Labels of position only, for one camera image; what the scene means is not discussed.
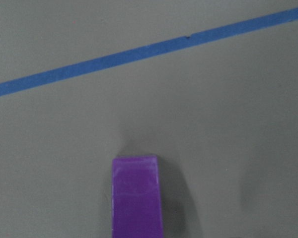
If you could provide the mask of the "purple trapezoid block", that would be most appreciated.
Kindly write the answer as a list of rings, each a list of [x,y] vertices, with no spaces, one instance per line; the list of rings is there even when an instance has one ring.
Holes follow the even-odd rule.
[[[157,156],[113,160],[112,237],[163,237]]]

